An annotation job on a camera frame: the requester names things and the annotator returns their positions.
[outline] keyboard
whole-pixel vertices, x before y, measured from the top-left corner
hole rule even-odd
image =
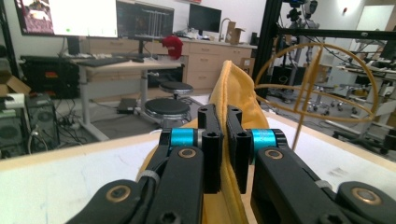
[[[105,65],[111,65],[115,63],[126,63],[129,62],[129,59],[126,58],[104,58],[104,59],[95,59],[88,60],[83,62],[78,62],[78,65],[89,66],[89,67],[100,67]]]

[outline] floor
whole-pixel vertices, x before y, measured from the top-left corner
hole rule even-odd
[[[200,106],[199,102],[202,102],[202,99],[208,99],[208,95],[194,96],[192,98],[199,99],[188,100],[188,103],[191,107],[191,117],[196,118],[196,111]],[[311,99],[315,100],[316,95],[312,95]],[[283,105],[287,108],[294,108],[295,102],[291,101],[289,104],[284,103],[278,97],[268,96],[267,99],[271,102],[275,102],[279,105]],[[321,101],[327,105],[332,102],[332,99],[327,97],[322,97]],[[61,102],[57,102],[57,111],[58,117],[65,116],[72,120],[75,123],[75,126],[66,126],[60,128],[60,135],[62,137],[62,144],[60,147],[71,147],[74,145],[87,144],[90,142],[96,142],[96,140],[91,137],[90,134],[86,133],[84,130],[78,127],[78,119],[81,117],[81,108],[78,107],[80,105],[79,100],[75,100],[74,102],[71,100],[63,100]],[[137,114],[133,115],[120,115],[117,114],[117,106],[118,102],[111,103],[91,103],[91,118],[92,124],[95,125],[99,130],[101,130],[105,135],[107,135],[110,139],[122,138],[131,135],[138,135],[143,133],[150,133],[156,131],[158,128],[158,123],[144,119]],[[343,111],[339,111],[337,107],[329,106],[329,116],[336,117],[344,117],[350,118],[352,106],[344,105]],[[271,110],[277,113],[279,116],[285,117],[287,119],[291,119],[294,121],[299,121],[300,116],[295,113],[291,113],[285,110],[279,110],[272,106],[262,104],[262,109]],[[325,108],[319,108],[317,112],[313,111],[313,114],[323,114],[326,111]],[[326,133],[329,136],[333,135],[333,132],[340,128],[337,128],[326,121],[327,116],[321,116],[322,119],[311,118],[308,116],[304,117],[304,125],[315,129],[319,132]],[[171,123],[174,127],[182,125],[181,122]],[[343,125],[347,126],[349,129],[355,130],[356,132],[360,132],[362,129],[362,125],[360,123],[343,123]],[[385,136],[387,130],[381,128],[372,128],[370,130],[372,133],[380,133],[380,135]],[[387,158],[390,161],[396,161],[396,151],[390,151],[387,155],[383,155],[379,153],[379,150],[375,153],[376,155],[380,155],[384,158]]]

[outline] red object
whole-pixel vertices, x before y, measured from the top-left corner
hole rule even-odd
[[[183,42],[177,36],[169,35],[163,39],[163,47],[167,47],[169,56],[176,60],[181,56]]]

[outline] cabinet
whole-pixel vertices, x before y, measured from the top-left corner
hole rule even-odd
[[[231,60],[234,64],[240,64],[241,59],[250,58],[252,49],[256,48],[250,45],[232,46],[229,43],[204,40],[182,39],[182,41],[182,55],[185,56],[183,82],[192,85],[200,92],[212,91],[219,79],[224,61]],[[129,39],[90,38],[82,42],[83,52],[92,54],[137,52],[138,46],[138,41]],[[159,42],[145,43],[143,51],[159,55],[168,54],[167,48]],[[120,77],[114,74],[107,78],[114,80]]]

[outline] black metal pole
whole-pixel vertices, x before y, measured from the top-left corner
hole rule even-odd
[[[0,10],[1,10],[0,22],[1,22],[1,28],[3,30],[4,41],[6,42],[7,58],[9,61],[9,66],[11,68],[12,75],[19,78],[18,65],[17,65],[17,60],[15,59],[14,47],[12,45],[12,40],[11,40],[11,33],[9,32],[4,0],[0,0]]]
[[[262,18],[262,30],[260,32],[259,46],[257,48],[256,61],[253,68],[253,80],[256,80],[262,66],[271,58],[274,37],[276,36],[276,23],[282,8],[282,1],[267,0],[265,4],[264,16]],[[268,83],[269,80],[261,80],[260,83]],[[256,92],[265,98],[267,90]]]

